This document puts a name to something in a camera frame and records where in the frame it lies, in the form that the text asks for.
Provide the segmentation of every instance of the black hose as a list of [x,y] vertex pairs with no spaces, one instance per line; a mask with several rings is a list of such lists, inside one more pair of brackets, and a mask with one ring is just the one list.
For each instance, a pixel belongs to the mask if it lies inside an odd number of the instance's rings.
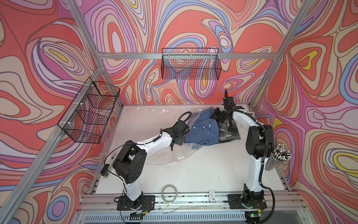
[[186,115],[186,114],[189,114],[189,116],[184,120],[184,122],[186,122],[186,121],[192,116],[192,113],[191,113],[190,111],[187,111],[187,112],[183,113],[183,114],[179,117],[178,120],[180,120],[180,119],[181,119],[184,115]]
[[271,218],[272,214],[274,213],[274,210],[275,210],[275,195],[274,195],[274,192],[272,191],[271,188],[269,187],[266,187],[265,185],[262,184],[262,173],[263,173],[263,167],[265,165],[265,159],[267,157],[267,154],[269,153],[269,142],[268,142],[268,134],[267,134],[267,129],[260,123],[258,122],[253,116],[251,116],[251,114],[249,113],[246,113],[246,112],[243,112],[242,110],[229,110],[229,111],[236,111],[236,112],[241,112],[243,114],[246,114],[247,116],[249,116],[258,126],[260,126],[260,128],[263,130],[263,135],[264,135],[264,138],[265,138],[265,151],[263,153],[263,157],[262,157],[262,160],[261,160],[261,169],[260,169],[260,175],[258,176],[258,182],[260,184],[260,186],[263,188],[263,189],[267,189],[271,192],[271,195],[272,195],[272,208],[271,208],[271,212],[270,214],[262,221],[258,222],[257,224],[262,224],[264,222],[266,222],[269,218]]

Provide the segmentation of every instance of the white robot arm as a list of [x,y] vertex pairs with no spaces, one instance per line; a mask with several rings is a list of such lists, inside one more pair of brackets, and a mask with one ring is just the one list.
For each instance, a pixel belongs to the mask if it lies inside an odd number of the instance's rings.
[[266,161],[273,150],[273,128],[257,121],[243,107],[236,106],[233,97],[228,97],[227,90],[225,90],[223,102],[224,116],[239,122],[248,132],[246,151],[251,156],[241,199],[244,207],[252,208],[253,205],[264,201],[263,189],[269,189],[262,184],[261,178]]
[[[186,114],[189,114],[189,116],[182,121],[181,118]],[[115,155],[112,155],[108,162],[105,162],[101,175],[106,178],[112,168],[116,171],[118,177],[123,181],[125,196],[131,208],[136,209],[142,203],[143,192],[139,188],[138,177],[142,173],[146,156],[168,146],[173,150],[174,144],[182,145],[185,135],[189,132],[189,126],[185,122],[191,114],[189,111],[183,113],[172,127],[161,129],[160,134],[145,141],[127,141],[122,145],[123,147],[116,158],[114,158]]]

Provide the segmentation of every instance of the colorful patterned wall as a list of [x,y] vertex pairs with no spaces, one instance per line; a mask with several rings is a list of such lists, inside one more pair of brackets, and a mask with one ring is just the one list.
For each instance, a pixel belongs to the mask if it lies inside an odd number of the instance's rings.
[[[0,0],[0,205],[96,65],[65,1]],[[68,223],[89,189],[101,144],[64,137],[12,223]]]
[[[100,52],[161,52],[163,47],[212,47],[220,52],[276,52],[301,5],[291,1],[79,2]],[[219,103],[224,88],[248,103],[269,60],[221,61],[218,81],[162,80],[161,60],[109,59],[124,104]]]
[[316,1],[255,106],[317,223],[358,223],[358,2]]
[[123,104],[217,104],[225,89],[237,103],[248,103],[270,60],[231,59],[219,80],[163,80],[161,60],[106,60]]

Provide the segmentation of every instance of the wall-mounted basket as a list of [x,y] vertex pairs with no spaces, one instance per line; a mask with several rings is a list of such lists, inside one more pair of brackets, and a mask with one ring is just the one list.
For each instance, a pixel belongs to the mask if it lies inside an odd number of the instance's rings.
[[219,80],[218,48],[162,48],[163,79]]
[[120,89],[112,84],[91,80],[88,90],[69,119],[61,121],[61,118],[58,126],[74,142],[100,143],[119,93]]

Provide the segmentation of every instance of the white tabletop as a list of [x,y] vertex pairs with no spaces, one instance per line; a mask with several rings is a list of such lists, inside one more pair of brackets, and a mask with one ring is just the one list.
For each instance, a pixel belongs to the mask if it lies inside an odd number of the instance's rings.
[[[219,105],[125,106],[110,151],[128,140],[137,142],[159,134],[160,128],[171,127],[186,111],[197,112],[211,106],[216,108]],[[140,188],[144,193],[160,193],[165,185],[173,184],[178,192],[242,191],[250,155],[245,148],[247,132],[240,124],[237,126],[241,140],[204,146],[180,162],[145,164],[138,178]],[[171,153],[168,148],[162,150]],[[265,170],[262,182],[273,190],[284,190],[276,170]],[[107,178],[101,176],[96,194],[120,194],[122,191],[121,180],[109,175]]]

